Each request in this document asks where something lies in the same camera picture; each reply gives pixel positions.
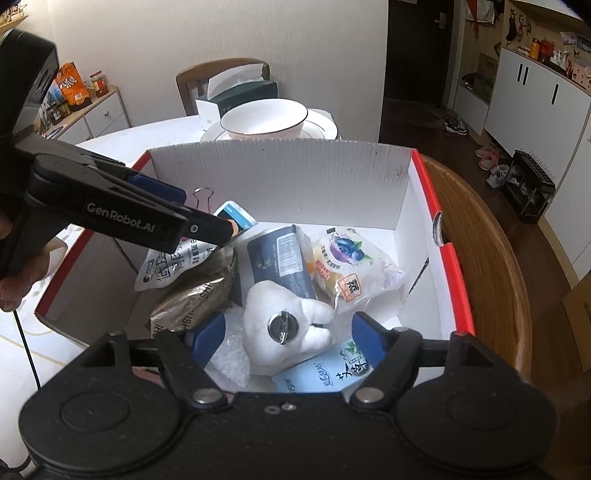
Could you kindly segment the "person's hand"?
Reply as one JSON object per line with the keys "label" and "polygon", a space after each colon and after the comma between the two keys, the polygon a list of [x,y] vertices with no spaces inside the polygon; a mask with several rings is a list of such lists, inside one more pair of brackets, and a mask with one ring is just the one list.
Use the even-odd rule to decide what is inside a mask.
{"label": "person's hand", "polygon": [[19,273],[4,278],[1,281],[1,310],[16,310],[32,286],[56,268],[57,262],[64,258],[66,251],[67,245],[61,239],[53,238],[40,254],[25,263]]}

